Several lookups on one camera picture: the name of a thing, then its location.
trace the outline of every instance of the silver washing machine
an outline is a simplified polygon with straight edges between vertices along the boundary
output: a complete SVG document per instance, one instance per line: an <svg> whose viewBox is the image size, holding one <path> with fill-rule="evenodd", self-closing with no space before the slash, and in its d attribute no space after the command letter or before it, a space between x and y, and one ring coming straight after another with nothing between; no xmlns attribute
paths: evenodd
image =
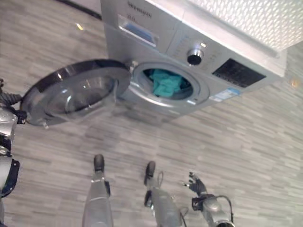
<svg viewBox="0 0 303 227"><path fill-rule="evenodd" d="M101 8L109 59L64 67L35 84L21 104L31 124L90 116L116 97L132 114L138 106L171 119L284 77L286 52L187 0L102 0Z"/></svg>

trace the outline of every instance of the brand logo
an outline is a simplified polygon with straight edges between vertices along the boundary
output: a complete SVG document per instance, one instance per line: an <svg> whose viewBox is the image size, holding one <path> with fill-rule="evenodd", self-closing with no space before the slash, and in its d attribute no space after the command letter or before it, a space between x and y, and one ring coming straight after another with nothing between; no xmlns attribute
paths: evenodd
<svg viewBox="0 0 303 227"><path fill-rule="evenodd" d="M141 9L141 8L139 8L139 7L136 7L136 6L135 6L134 4L132 4L131 2L128 1L127 4L128 4L128 6L129 6L130 8L132 8L132 9L134 9L134 10L136 10L136 11L142 13L144 16L147 16L147 17L150 17L150 18L152 17L152 14L151 14L151 13L145 11L144 9Z"/></svg>

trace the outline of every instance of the dial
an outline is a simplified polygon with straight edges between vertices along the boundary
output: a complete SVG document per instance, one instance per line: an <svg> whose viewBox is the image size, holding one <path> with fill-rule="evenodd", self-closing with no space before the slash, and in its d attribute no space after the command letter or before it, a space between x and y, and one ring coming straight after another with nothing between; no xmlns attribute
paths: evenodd
<svg viewBox="0 0 303 227"><path fill-rule="evenodd" d="M203 52L200 49L192 49L187 53L187 62L190 65L199 65L203 59Z"/></svg>

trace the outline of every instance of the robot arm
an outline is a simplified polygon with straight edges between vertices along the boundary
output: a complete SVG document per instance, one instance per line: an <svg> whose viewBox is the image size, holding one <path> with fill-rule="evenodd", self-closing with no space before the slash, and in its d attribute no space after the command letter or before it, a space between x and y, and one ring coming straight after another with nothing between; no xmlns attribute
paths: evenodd
<svg viewBox="0 0 303 227"><path fill-rule="evenodd" d="M208 194L205 185L192 172L189 172L189 183L184 183L184 186L190 188L198 197L192 198L193 210L199 210L203 213L209 227L235 227L233 224L232 203L227 196L214 196ZM225 198L231 208L230 217L222 210L221 204L217 198Z"/></svg>
<svg viewBox="0 0 303 227"><path fill-rule="evenodd" d="M24 124L26 113L15 110L11 105L21 100L20 95L3 93L0 79L0 227L4 227L4 206L2 198L15 188L20 163L12 158L11 146L17 124Z"/></svg>

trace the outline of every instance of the teal towel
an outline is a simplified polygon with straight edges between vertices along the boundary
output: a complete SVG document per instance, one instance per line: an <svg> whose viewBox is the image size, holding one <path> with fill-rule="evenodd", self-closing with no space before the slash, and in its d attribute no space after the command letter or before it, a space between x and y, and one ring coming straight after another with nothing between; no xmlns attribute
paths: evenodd
<svg viewBox="0 0 303 227"><path fill-rule="evenodd" d="M172 97L180 91L182 77L166 70L154 70L149 76L153 80L153 94L161 97Z"/></svg>

